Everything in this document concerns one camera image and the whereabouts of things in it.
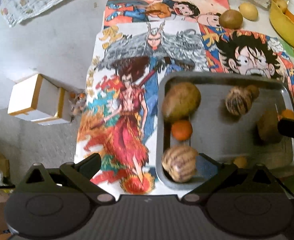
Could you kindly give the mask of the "small orange tangerine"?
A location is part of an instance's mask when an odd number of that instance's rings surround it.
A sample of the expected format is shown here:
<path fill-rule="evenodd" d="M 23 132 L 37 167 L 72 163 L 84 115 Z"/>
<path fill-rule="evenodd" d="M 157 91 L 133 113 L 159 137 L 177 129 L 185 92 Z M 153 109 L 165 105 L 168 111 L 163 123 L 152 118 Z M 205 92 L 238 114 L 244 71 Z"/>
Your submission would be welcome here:
<path fill-rule="evenodd" d="M 172 136 L 178 141 L 188 140 L 192 133 L 193 127 L 189 120 L 178 120 L 171 125 Z"/>

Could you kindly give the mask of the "white yellow cardboard box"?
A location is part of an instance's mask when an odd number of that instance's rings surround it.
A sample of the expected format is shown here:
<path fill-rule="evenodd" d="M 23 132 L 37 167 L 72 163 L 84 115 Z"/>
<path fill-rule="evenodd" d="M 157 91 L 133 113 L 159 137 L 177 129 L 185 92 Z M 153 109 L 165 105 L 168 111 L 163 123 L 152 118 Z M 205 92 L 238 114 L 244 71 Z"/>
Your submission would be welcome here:
<path fill-rule="evenodd" d="M 12 88 L 8 114 L 41 126 L 71 122 L 68 92 L 35 74 Z"/>

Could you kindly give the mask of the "metal baking tray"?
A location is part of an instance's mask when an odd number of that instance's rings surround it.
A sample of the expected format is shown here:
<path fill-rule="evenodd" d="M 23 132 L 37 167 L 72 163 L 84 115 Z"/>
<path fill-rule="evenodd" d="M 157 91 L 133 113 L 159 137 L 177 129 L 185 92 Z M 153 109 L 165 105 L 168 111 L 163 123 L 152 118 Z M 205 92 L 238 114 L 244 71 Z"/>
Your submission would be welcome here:
<path fill-rule="evenodd" d="M 173 72 L 159 85 L 159 105 L 168 90 L 180 82 L 191 82 L 201 92 L 200 106 L 190 117 L 193 133 L 187 145 L 219 163 L 231 163 L 238 156 L 246 156 L 248 166 L 264 164 L 275 177 L 294 174 L 294 139 L 282 137 L 277 144 L 265 144 L 255 134 L 257 122 L 265 111 L 294 110 L 285 84 L 258 76 Z M 233 87 L 248 85 L 258 87 L 260 94 L 247 114 L 234 118 L 226 109 L 225 98 Z"/>

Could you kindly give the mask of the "yellow apple in bowl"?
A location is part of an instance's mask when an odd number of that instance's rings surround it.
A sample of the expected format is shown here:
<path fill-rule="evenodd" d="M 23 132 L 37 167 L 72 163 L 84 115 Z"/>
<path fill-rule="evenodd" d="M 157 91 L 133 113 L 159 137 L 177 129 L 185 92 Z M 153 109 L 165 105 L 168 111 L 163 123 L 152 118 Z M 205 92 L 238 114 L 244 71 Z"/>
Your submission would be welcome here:
<path fill-rule="evenodd" d="M 287 10 L 287 1 L 286 0 L 273 0 L 277 7 L 285 13 Z"/>

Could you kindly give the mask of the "yellow plastic bowl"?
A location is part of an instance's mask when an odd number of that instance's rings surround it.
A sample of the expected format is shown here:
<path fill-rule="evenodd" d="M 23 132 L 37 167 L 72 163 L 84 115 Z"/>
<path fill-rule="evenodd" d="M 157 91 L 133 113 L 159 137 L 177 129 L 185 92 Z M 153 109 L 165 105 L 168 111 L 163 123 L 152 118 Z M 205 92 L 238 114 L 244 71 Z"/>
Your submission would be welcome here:
<path fill-rule="evenodd" d="M 270 22 L 279 36 L 294 48 L 294 22 L 271 0 Z"/>

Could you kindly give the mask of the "small brown kiwi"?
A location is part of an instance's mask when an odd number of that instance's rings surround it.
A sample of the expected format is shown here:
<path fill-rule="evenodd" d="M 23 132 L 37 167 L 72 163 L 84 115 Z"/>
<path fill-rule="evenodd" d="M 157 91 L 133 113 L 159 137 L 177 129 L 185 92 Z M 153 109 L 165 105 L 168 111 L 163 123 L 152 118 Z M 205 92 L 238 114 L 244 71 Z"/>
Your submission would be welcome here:
<path fill-rule="evenodd" d="M 246 89 L 250 92 L 252 100 L 255 100 L 260 94 L 259 88 L 254 85 L 249 85 Z"/>

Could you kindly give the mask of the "yellow lemon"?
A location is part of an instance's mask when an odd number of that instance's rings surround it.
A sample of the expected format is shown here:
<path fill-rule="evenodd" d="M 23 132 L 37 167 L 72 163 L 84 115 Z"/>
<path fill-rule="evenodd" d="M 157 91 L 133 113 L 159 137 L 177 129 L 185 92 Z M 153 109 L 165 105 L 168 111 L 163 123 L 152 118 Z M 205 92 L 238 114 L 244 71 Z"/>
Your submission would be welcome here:
<path fill-rule="evenodd" d="M 240 13 L 244 18 L 250 21 L 256 21 L 259 16 L 258 9 L 255 5 L 249 2 L 241 3 L 238 7 Z"/>

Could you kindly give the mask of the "anime posters mat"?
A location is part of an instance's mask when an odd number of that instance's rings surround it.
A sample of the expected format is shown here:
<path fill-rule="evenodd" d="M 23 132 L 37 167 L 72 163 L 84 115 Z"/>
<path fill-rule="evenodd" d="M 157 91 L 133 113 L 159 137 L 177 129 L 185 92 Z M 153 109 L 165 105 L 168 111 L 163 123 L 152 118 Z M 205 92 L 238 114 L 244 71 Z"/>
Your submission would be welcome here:
<path fill-rule="evenodd" d="M 287 45 L 258 31 L 167 18 L 112 21 L 96 38 L 74 160 L 100 155 L 89 179 L 111 194 L 182 194 L 220 164 L 262 164 L 294 175 L 294 139 L 276 135 L 294 117 Z"/>

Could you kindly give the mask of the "striped pepino melon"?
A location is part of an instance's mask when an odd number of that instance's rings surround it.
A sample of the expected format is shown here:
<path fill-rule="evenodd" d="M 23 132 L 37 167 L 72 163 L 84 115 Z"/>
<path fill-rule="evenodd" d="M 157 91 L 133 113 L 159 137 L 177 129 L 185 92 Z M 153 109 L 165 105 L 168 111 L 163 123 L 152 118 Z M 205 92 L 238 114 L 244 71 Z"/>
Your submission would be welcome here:
<path fill-rule="evenodd" d="M 162 166 L 173 181 L 185 183 L 196 174 L 197 150 L 182 144 L 167 149 L 162 155 Z"/>
<path fill-rule="evenodd" d="M 242 116 L 249 112 L 253 104 L 250 90 L 242 87 L 233 87 L 225 98 L 227 111 L 233 116 Z"/>

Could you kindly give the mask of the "orange tangerine on poster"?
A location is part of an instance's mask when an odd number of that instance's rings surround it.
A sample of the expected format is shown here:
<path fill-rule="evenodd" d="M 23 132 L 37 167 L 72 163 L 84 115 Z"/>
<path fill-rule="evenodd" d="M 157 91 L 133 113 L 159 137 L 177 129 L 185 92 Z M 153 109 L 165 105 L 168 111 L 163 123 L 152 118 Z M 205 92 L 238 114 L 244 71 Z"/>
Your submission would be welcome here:
<path fill-rule="evenodd" d="M 278 114 L 278 119 L 281 120 L 283 118 L 294 120 L 294 111 L 290 109 L 283 110 L 280 114 Z"/>

